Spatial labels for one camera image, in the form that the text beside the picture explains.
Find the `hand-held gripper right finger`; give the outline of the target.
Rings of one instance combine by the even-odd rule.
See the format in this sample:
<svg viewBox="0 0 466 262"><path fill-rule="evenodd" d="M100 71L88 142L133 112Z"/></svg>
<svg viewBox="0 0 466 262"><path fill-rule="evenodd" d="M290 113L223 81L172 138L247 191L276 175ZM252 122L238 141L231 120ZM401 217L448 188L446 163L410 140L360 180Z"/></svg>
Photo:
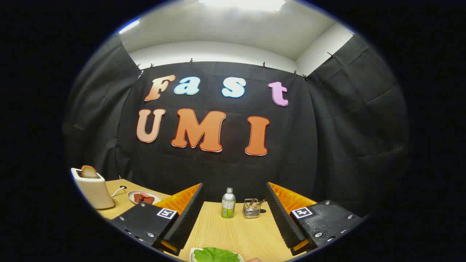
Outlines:
<svg viewBox="0 0 466 262"><path fill-rule="evenodd" d="M327 245L364 220L336 201L316 202L271 182L266 202L292 255Z"/></svg>

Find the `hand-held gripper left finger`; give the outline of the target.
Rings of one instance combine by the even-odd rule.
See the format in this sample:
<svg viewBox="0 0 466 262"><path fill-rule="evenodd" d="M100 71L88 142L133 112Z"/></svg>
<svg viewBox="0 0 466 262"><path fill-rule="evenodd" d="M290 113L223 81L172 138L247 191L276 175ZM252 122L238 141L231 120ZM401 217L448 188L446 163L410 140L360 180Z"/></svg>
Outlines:
<svg viewBox="0 0 466 262"><path fill-rule="evenodd" d="M110 223L146 246L179 255L203 203L204 185L198 183L155 204L141 201Z"/></svg>

